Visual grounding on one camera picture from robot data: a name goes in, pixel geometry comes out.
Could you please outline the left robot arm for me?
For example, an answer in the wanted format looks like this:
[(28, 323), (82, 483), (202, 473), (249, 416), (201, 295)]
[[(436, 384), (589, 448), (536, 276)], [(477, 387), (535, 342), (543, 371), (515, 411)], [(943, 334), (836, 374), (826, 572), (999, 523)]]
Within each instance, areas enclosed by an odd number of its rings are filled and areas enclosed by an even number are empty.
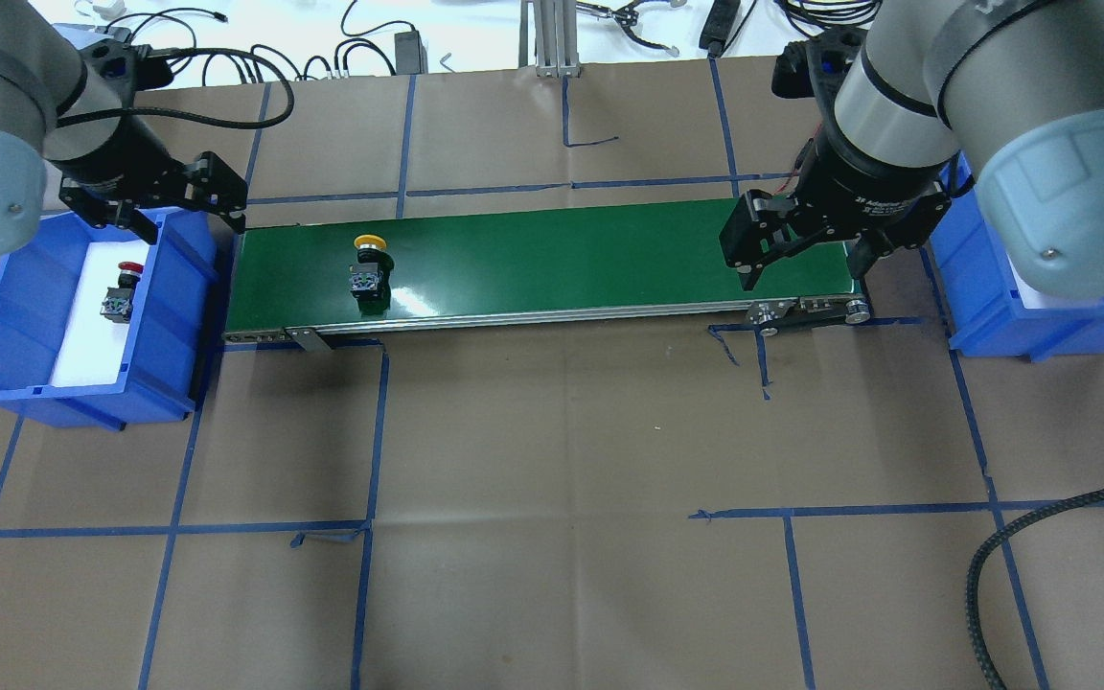
[(110, 35), (79, 44), (25, 1), (0, 1), (0, 255), (39, 230), (47, 171), (61, 204), (91, 227), (156, 243), (149, 209), (180, 208), (245, 230), (248, 184), (217, 153), (171, 157), (137, 106), (173, 81), (172, 59)]

